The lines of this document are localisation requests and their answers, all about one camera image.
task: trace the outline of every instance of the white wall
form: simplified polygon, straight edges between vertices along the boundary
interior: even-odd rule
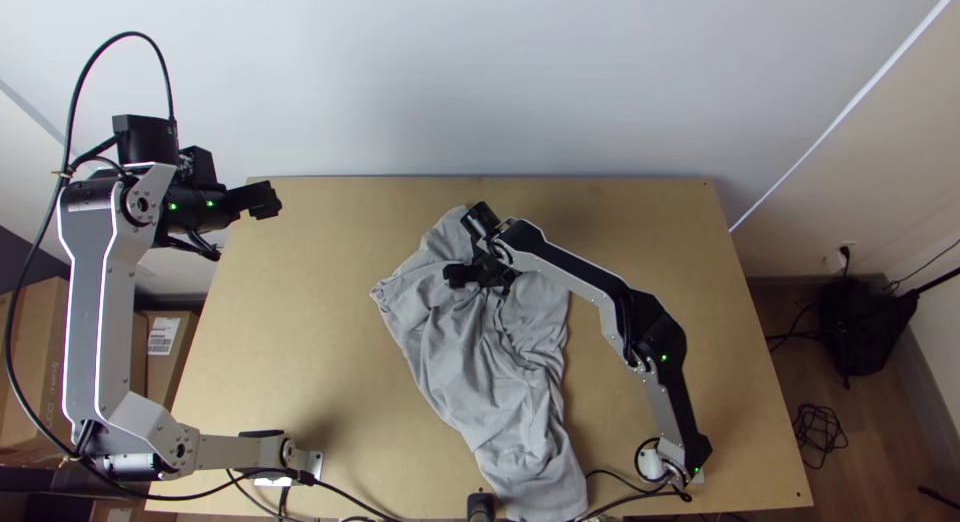
[[[56,182],[51,172],[60,168],[62,155],[61,144],[0,92],[0,175],[4,176],[0,179],[0,223],[28,241],[33,241],[40,228]],[[47,231],[43,249],[69,263],[57,238],[56,218]],[[151,250],[142,264],[146,269],[138,269],[137,283],[157,293],[206,291],[214,272],[213,264],[199,256],[172,250]],[[175,276],[162,277],[159,273]]]
[[[59,126],[90,52],[139,29],[165,52],[181,143],[210,149],[231,186],[691,175],[718,179],[732,221],[936,1],[0,0],[0,79]],[[77,145],[104,139],[113,114],[163,112],[149,48],[125,41],[90,75]],[[42,208],[45,191],[28,196]],[[0,224],[29,227],[18,212]],[[145,287],[206,290],[209,267],[168,267]]]
[[[887,272],[960,220],[960,0],[733,232],[748,275],[823,274],[844,241],[853,272]]]
[[[952,225],[953,233],[919,251],[916,255],[887,271],[891,280],[902,278],[922,266],[952,243],[960,239],[960,223]],[[903,282],[900,293],[929,282],[960,266],[960,246],[945,254],[930,267]],[[940,394],[960,430],[960,277],[945,282],[920,296],[917,313],[910,321]]]

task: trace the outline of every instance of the black bag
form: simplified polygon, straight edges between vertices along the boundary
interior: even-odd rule
[[[887,364],[918,300],[916,290],[896,297],[854,278],[844,277],[824,288],[820,336],[847,389],[850,376],[873,374]]]

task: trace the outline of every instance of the gray cloth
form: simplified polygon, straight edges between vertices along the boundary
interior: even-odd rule
[[[370,295],[423,396],[463,435],[508,516],[572,519],[587,508],[587,490],[563,429],[569,293],[536,273],[506,298],[475,283],[451,289],[443,268],[473,255],[465,213],[447,213]]]

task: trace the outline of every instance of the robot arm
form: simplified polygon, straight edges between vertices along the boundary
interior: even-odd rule
[[[486,203],[474,205],[461,223],[470,233],[476,255],[470,266],[445,268],[451,286],[477,281],[508,292],[517,276],[532,271],[597,305],[604,338],[642,379],[660,428],[656,449],[637,453],[641,476],[658,482],[667,476],[681,489],[700,477],[712,448],[697,429],[683,378],[686,336],[656,297],[551,244],[540,228],[526,220],[511,218],[501,223]]]
[[[320,477],[322,454],[297,449],[282,431],[208,436],[177,422],[159,404],[130,391],[134,273],[151,247],[219,253],[200,234],[228,226],[249,210],[256,218],[282,207],[269,182],[234,190],[216,182],[210,153],[178,150],[175,123],[114,118],[123,170],[103,170],[60,194],[60,240],[71,259],[63,371],[63,412],[72,440],[115,480],[177,479],[198,469],[290,469]],[[193,245],[171,233],[184,233]],[[268,484],[258,479],[258,484]]]

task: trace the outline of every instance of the wooden table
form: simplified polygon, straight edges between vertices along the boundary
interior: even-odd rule
[[[712,183],[692,179],[283,178],[280,216],[235,224],[207,298],[173,408],[205,434],[282,428],[325,451],[324,479],[395,515],[462,518],[489,490],[460,435],[417,390],[370,288],[450,208],[487,201],[547,238],[653,293],[686,330],[687,385],[713,455],[692,503],[676,497],[612,514],[745,511],[812,504],[806,474]],[[638,378],[603,340],[589,303],[572,296],[566,428],[584,472],[634,476],[637,445],[657,433]],[[203,471],[152,492],[222,483]],[[626,495],[606,476],[591,506]],[[276,505],[277,491],[256,492]],[[319,488],[290,512],[364,514]],[[262,514],[236,490],[152,510]]]

